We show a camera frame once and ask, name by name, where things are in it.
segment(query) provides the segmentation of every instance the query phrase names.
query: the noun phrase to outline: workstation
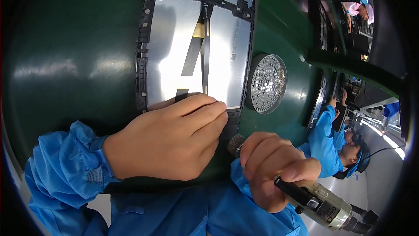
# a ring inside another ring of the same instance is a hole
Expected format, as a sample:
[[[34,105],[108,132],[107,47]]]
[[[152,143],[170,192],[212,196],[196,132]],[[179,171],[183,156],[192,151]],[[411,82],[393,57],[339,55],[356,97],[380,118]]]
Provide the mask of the workstation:
[[[229,115],[215,156],[202,174],[190,181],[128,178],[110,183],[89,204],[100,209],[109,194],[160,193],[225,180],[234,160],[227,147],[235,135],[272,132],[298,147],[307,142],[330,97],[342,103],[346,90],[346,106],[340,107],[333,129],[355,129],[367,152],[360,156],[364,168],[342,180],[317,179],[322,187],[307,188],[316,195],[317,208],[327,201],[346,216],[319,220],[316,211],[301,206],[304,200],[293,197],[300,191],[288,185],[282,190],[293,194],[289,196],[295,201],[290,202],[310,235],[375,229],[386,215],[404,163],[401,154],[412,139],[406,114],[380,115],[388,104],[400,102],[400,111],[406,104],[404,73],[395,74],[391,66],[403,72],[406,68],[374,59],[374,45],[380,43],[374,42],[373,26],[379,18],[368,24],[355,17],[349,32],[342,2],[361,1],[28,1],[19,10],[24,15],[13,20],[1,64],[2,149],[14,170],[14,183],[24,193],[24,167],[39,135],[68,131],[76,120],[99,136],[110,135],[135,117],[196,92],[226,103]],[[372,155],[386,147],[391,150]],[[379,184],[383,162],[390,170],[387,183]],[[377,197],[383,187],[388,191]],[[319,188],[333,197],[319,195]],[[27,193],[22,197],[29,200]],[[353,219],[345,230],[351,211],[366,226],[355,228],[359,223]],[[100,213],[110,222],[109,210]]]

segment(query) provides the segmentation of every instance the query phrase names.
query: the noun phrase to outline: left hand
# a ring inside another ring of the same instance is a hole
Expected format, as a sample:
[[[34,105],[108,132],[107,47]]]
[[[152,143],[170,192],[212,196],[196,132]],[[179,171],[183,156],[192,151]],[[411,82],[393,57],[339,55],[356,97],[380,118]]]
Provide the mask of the left hand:
[[[270,213],[280,212],[288,203],[285,194],[274,185],[275,176],[280,175],[285,182],[314,181],[321,171],[318,160],[306,159],[289,140],[266,132],[254,133],[244,142],[240,164],[245,166],[253,200]]]
[[[335,97],[331,97],[329,104],[333,107],[336,108],[336,103],[337,103],[337,99]]]
[[[200,94],[141,114],[103,142],[114,176],[195,179],[214,156],[228,120],[225,109]]]
[[[349,15],[347,15],[347,24],[348,24],[348,31],[349,33],[352,32],[352,19]]]

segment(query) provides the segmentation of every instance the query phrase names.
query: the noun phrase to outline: green workbench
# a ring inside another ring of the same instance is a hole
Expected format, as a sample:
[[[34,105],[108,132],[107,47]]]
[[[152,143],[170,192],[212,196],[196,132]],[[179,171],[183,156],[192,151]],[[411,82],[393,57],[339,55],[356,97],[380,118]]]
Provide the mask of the green workbench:
[[[117,132],[137,116],[135,43],[143,0],[31,0],[2,61],[2,111],[22,168],[37,137],[68,130],[80,120],[98,135]],[[312,25],[293,0],[259,0],[254,57],[279,55],[288,73],[279,107],[260,115],[245,107],[239,133],[276,132],[295,146],[305,142],[302,121],[313,99],[316,68],[301,62],[312,45]],[[111,191],[162,190],[227,177],[232,158],[220,144],[202,175],[188,183],[127,179]]]

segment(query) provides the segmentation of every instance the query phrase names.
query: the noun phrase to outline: right hand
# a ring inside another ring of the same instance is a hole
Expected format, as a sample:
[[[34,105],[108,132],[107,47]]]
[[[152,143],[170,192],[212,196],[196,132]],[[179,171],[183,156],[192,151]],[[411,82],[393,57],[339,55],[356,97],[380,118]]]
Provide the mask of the right hand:
[[[315,181],[321,171],[318,160],[306,159],[289,140],[266,132],[254,133],[246,139],[241,147],[240,164],[244,166],[253,200],[270,213],[280,212],[288,203],[285,194],[274,185],[276,176],[298,185],[302,180]]]
[[[133,119],[102,145],[115,177],[183,181],[198,177],[227,124],[225,109],[225,103],[200,94]]]
[[[331,97],[329,104],[332,105],[333,108],[336,108],[336,102],[337,102],[336,97]]]
[[[342,96],[342,102],[341,102],[343,106],[345,106],[346,99],[348,99],[348,93],[346,92],[345,89],[343,89],[343,96]]]
[[[339,114],[340,114],[340,110],[335,109],[335,118],[333,119],[333,121],[339,117]]]

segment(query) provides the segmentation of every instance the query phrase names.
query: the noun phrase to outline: worker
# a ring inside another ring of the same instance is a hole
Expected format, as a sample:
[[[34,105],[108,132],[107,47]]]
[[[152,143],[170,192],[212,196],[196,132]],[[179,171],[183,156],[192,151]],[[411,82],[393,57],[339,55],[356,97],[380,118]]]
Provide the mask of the worker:
[[[339,171],[351,168],[359,163],[361,147],[353,141],[342,146],[340,152],[333,144],[332,121],[335,119],[336,98],[332,97],[329,104],[317,120],[308,135],[308,142],[298,147],[306,158],[313,157],[320,161],[319,178],[327,178]]]
[[[348,30],[352,32],[352,18],[351,16],[360,15],[367,21],[368,25],[374,22],[374,9],[371,4],[358,3],[358,2],[343,2],[343,10],[346,13]]]
[[[348,93],[346,92],[346,90],[343,90],[342,101],[341,101],[341,104],[343,106],[346,106],[347,98],[348,98]],[[338,110],[335,110],[335,113],[336,113],[336,116],[334,119],[336,120],[340,112]],[[352,142],[353,132],[351,130],[348,130],[345,132],[344,130],[346,126],[348,126],[348,120],[344,121],[339,132],[332,129],[333,145],[335,146],[335,149],[338,152],[342,150],[343,145]]]
[[[232,163],[232,180],[111,195],[109,228],[86,207],[110,182],[199,176],[227,123],[225,110],[225,103],[200,94],[144,113],[107,137],[97,137],[79,121],[68,133],[40,136],[25,168],[30,209],[53,235],[308,235],[272,179],[278,174],[286,182],[314,181],[321,166],[275,133],[254,133],[246,140]]]

